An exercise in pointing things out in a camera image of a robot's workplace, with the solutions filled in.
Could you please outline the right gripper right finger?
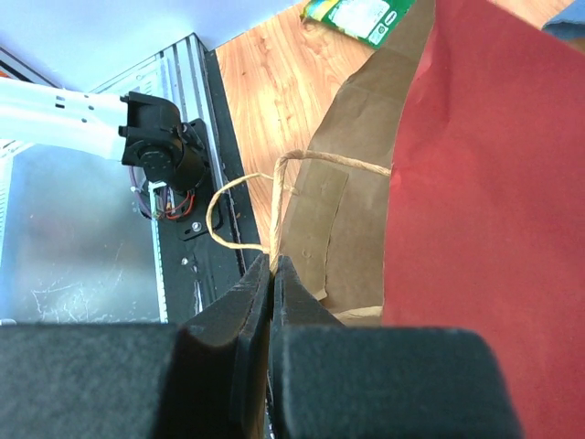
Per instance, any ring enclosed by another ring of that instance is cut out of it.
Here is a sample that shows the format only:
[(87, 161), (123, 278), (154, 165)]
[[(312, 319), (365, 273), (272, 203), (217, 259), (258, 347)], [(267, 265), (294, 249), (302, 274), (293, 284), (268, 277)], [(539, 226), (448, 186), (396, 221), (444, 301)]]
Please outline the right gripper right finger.
[(520, 438), (494, 352), (453, 327), (348, 327), (283, 257), (273, 282), (279, 438)]

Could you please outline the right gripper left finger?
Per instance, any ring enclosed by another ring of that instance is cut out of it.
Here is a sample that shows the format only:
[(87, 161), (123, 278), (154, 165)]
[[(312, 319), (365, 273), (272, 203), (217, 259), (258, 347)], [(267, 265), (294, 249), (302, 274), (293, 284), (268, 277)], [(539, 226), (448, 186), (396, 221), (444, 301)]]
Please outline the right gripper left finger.
[(1, 330), (4, 438), (261, 438), (266, 256), (178, 324), (18, 324)]

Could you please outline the brown red paper bag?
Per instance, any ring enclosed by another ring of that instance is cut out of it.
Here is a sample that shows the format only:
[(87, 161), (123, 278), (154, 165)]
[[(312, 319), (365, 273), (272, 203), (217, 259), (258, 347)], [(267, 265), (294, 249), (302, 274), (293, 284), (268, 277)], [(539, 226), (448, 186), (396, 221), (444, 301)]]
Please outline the brown red paper bag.
[(494, 352), (520, 438), (584, 435), (584, 56), (490, 1), (414, 1), (270, 174), (261, 253), (348, 327)]

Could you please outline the green snack packet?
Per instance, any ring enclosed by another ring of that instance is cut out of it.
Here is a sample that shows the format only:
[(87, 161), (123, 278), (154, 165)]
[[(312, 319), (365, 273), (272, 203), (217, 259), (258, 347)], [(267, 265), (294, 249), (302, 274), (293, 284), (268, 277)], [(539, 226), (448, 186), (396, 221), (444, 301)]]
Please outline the green snack packet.
[(301, 19), (379, 49), (414, 4), (413, 0), (314, 0), (304, 6)]

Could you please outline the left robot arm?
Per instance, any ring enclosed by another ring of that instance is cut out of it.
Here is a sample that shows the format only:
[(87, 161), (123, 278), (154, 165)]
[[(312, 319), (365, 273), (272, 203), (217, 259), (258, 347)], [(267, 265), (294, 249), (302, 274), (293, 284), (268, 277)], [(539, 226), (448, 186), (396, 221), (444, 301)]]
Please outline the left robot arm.
[(1, 80), (1, 156), (51, 145), (140, 167), (176, 192), (196, 189), (206, 174), (195, 137), (171, 101), (130, 91), (83, 93)]

